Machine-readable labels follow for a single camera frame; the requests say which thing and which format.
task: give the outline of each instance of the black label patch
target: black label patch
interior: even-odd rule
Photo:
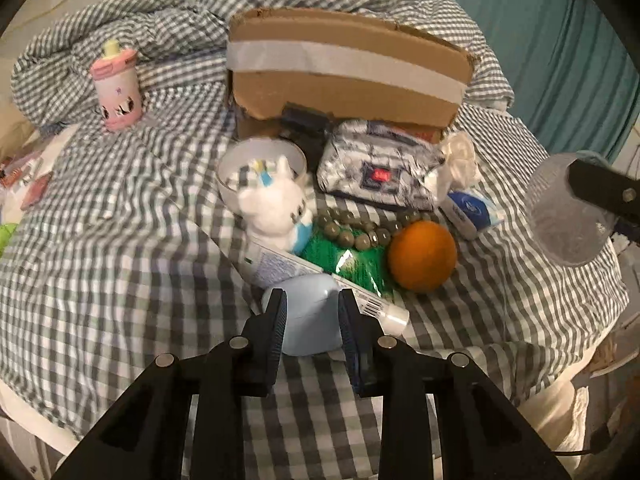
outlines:
[[[388,166],[375,166],[370,162],[362,163],[362,189],[395,195],[398,193],[399,184],[400,170],[392,170]]]

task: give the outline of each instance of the beaded bracelet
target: beaded bracelet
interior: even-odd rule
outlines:
[[[323,208],[318,211],[316,225],[325,238],[336,242],[340,247],[355,247],[359,251],[366,251],[373,247],[386,247],[392,237],[421,218],[420,212],[409,210],[398,215],[398,220],[389,220],[381,227],[371,220],[356,218],[351,211]]]

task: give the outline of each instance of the pink lid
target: pink lid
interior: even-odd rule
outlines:
[[[117,56],[111,58],[101,57],[91,65],[91,76],[95,80],[100,80],[117,74],[118,72],[122,72],[123,70],[136,65],[137,56],[138,53],[135,50],[126,48],[121,50]]]

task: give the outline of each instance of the unicorn plush toy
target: unicorn plush toy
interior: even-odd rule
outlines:
[[[312,214],[285,156],[278,159],[275,174],[259,171],[257,186],[242,189],[238,202],[251,238],[294,254],[311,238]]]

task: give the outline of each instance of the blue and white package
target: blue and white package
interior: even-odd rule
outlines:
[[[475,189],[449,192],[440,209],[465,240],[474,240],[504,220],[504,211]]]

